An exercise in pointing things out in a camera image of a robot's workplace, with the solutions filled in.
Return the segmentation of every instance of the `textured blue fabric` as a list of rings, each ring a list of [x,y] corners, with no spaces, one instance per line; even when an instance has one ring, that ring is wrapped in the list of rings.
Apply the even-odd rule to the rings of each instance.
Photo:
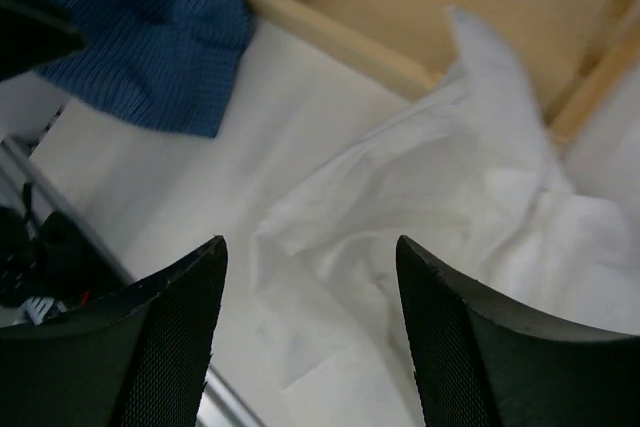
[[[244,0],[49,0],[89,49],[46,79],[135,125],[215,136],[252,34]]]

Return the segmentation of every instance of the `dark blue towel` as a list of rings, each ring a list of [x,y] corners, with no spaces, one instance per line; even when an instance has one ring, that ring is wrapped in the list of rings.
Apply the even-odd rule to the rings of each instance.
[[[38,72],[141,127],[213,137],[249,44],[244,0],[50,0],[89,50]]]

